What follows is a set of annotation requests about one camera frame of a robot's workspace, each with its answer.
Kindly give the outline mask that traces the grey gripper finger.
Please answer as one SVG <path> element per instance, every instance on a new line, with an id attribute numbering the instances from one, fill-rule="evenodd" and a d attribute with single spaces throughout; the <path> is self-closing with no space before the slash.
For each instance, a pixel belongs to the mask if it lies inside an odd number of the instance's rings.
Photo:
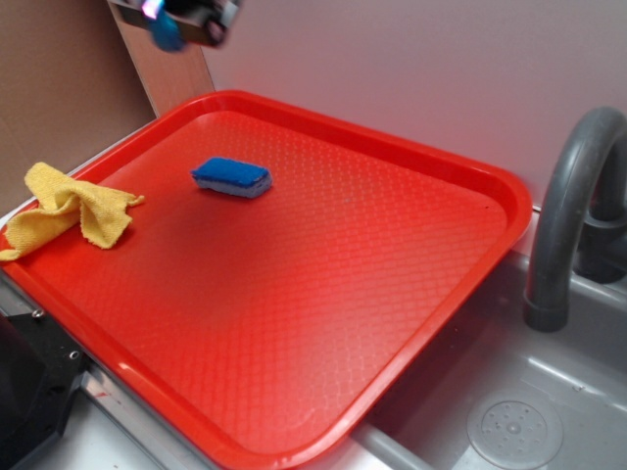
<path id="1" fill-rule="evenodd" d="M 144 13 L 145 1 L 143 0 L 111 0 L 110 4 L 126 24 L 148 29 L 149 25 L 155 21 Z"/>
<path id="2" fill-rule="evenodd" d="M 183 1 L 177 16 L 180 34 L 188 42 L 219 47 L 242 6 L 238 0 Z"/>

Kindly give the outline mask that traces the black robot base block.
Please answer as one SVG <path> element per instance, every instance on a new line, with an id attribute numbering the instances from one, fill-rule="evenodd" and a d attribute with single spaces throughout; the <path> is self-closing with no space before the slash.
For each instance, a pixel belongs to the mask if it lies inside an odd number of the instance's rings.
<path id="1" fill-rule="evenodd" d="M 20 469 L 64 434 L 86 368 L 80 346 L 41 309 L 1 316 L 1 467 Z"/>

